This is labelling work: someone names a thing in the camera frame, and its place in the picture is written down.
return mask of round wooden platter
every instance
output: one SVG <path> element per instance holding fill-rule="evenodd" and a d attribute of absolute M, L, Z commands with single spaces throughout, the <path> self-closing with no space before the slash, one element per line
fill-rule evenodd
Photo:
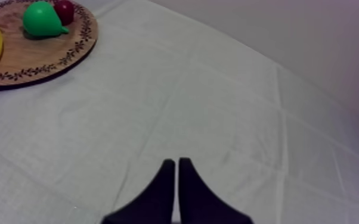
<path fill-rule="evenodd" d="M 4 41 L 0 59 L 0 90 L 53 79 L 77 65 L 96 43 L 96 19 L 89 10 L 75 2 L 74 22 L 66 26 L 69 34 L 47 39 L 26 38 L 22 16 L 25 9 L 36 1 L 0 2 L 0 30 Z"/>

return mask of pear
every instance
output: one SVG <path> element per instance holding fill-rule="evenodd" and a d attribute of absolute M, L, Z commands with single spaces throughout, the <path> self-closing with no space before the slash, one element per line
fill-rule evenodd
<path fill-rule="evenodd" d="M 69 30 L 61 24 L 53 6 L 48 2 L 34 2 L 28 6 L 23 16 L 23 25 L 32 36 L 58 36 Z"/>

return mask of tablecloth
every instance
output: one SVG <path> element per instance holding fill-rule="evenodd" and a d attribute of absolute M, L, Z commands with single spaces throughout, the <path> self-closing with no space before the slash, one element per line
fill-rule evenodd
<path fill-rule="evenodd" d="M 358 117 L 159 5 L 79 2 L 98 18 L 89 57 L 0 92 L 0 224 L 99 223 L 182 156 L 256 224 L 359 223 Z"/>

